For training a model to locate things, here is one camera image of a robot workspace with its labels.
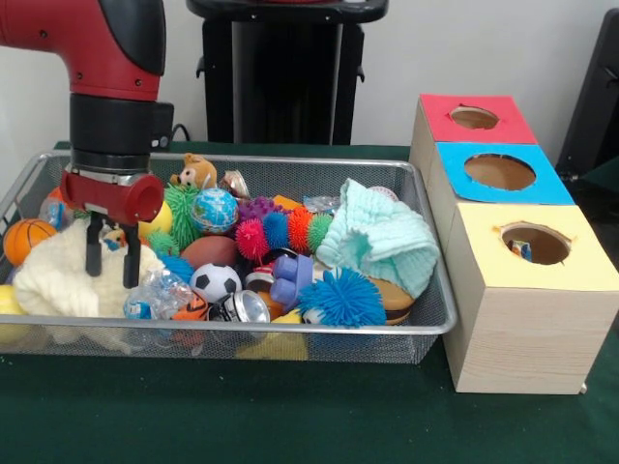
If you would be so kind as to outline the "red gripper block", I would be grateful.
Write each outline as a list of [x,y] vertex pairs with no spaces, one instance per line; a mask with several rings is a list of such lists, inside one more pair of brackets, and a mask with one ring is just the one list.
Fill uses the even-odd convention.
[[[158,215],[163,202],[162,181],[151,173],[119,175],[65,169],[61,191],[73,208],[93,212],[86,229],[85,269],[89,276],[99,276],[102,272],[103,215],[118,223],[150,222]],[[132,289],[139,282],[138,225],[123,225],[122,230],[127,242],[123,284]]]

